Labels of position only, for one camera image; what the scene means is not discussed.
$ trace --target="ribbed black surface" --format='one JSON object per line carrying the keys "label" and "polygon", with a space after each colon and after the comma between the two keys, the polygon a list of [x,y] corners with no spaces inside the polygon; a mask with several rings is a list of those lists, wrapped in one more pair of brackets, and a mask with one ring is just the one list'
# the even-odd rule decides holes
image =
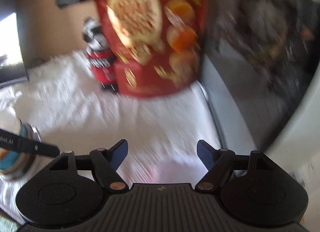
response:
{"label": "ribbed black surface", "polygon": [[297,224],[285,228],[253,228],[228,216],[215,197],[191,189],[189,184],[135,184],[122,195],[111,196],[92,219],[65,229],[26,225],[21,232],[303,232]]}

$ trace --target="white fabric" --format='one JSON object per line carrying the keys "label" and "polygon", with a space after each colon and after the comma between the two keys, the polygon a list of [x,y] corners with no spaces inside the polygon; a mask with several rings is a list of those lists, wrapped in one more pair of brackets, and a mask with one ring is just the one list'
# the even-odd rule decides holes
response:
{"label": "white fabric", "polygon": [[[129,184],[191,182],[206,173],[196,157],[204,139],[220,148],[201,88],[135,99],[102,91],[82,53],[55,57],[29,72],[30,82],[0,90],[0,109],[12,106],[23,121],[38,127],[42,140],[76,155],[110,148],[127,139],[129,154],[118,173]],[[18,190],[50,159],[39,157],[23,179],[0,181],[0,207],[23,223],[15,206]]]}
{"label": "white fabric", "polygon": [[12,107],[0,110],[0,129],[19,135],[21,123]]}

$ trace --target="black tv screen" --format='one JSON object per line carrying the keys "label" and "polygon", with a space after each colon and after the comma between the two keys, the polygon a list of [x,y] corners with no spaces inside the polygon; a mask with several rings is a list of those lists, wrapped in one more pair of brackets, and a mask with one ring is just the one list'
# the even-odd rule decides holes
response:
{"label": "black tv screen", "polygon": [[0,0],[0,88],[28,80],[17,27],[16,0]]}

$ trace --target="wall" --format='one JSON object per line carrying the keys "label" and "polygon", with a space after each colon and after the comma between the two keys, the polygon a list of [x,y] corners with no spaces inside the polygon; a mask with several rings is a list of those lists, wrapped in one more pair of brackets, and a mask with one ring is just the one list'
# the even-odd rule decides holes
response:
{"label": "wall", "polygon": [[83,21],[97,17],[92,0],[59,9],[55,0],[17,0],[18,27],[24,60],[48,59],[84,49]]}
{"label": "wall", "polygon": [[267,155],[288,173],[320,153],[320,68],[299,107],[267,150]]}

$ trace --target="metal screw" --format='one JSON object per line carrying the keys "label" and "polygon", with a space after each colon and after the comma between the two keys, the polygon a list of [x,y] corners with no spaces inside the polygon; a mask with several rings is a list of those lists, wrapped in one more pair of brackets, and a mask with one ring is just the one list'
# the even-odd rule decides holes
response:
{"label": "metal screw", "polygon": [[110,188],[113,190],[122,190],[125,188],[125,183],[123,182],[113,182],[110,184]]}
{"label": "metal screw", "polygon": [[200,190],[211,190],[211,189],[213,189],[213,184],[211,182],[207,182],[207,181],[201,182],[198,184],[198,188]]}

